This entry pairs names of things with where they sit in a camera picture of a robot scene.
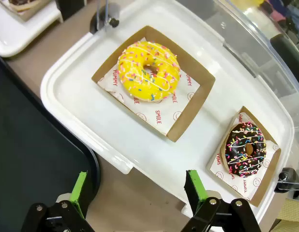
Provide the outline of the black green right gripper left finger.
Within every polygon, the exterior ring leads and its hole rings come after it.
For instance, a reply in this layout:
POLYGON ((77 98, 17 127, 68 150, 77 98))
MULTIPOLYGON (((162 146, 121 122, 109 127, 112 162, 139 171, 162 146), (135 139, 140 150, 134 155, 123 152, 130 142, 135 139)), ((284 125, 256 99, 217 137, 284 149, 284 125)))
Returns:
POLYGON ((92 232, 86 221, 92 186, 86 172, 80 172, 68 200, 48 207, 43 203, 30 206, 22 232, 92 232))

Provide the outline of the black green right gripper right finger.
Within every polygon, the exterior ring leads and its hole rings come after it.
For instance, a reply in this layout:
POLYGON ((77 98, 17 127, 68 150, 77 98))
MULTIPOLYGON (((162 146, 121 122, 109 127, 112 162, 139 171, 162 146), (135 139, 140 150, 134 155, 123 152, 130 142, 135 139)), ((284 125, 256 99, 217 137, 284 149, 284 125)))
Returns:
POLYGON ((193 216, 183 232, 208 232, 220 227, 224 232, 259 232, 260 227, 246 199, 223 199, 208 196, 196 170, 186 171, 184 190, 193 216))

